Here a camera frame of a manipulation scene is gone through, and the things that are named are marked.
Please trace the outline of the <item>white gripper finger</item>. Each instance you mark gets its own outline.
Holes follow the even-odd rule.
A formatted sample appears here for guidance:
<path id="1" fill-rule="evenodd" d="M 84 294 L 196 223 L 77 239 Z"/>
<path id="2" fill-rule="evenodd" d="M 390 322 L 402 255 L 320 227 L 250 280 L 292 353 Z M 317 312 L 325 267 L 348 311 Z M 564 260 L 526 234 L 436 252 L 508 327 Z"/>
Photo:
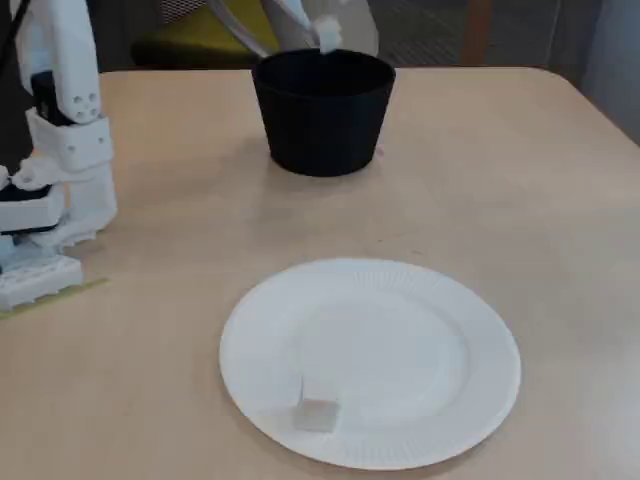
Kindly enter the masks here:
<path id="1" fill-rule="evenodd" d="M 310 20 L 301 0 L 281 0 L 281 6 L 300 27 L 311 34 L 316 33 L 314 24 Z"/>

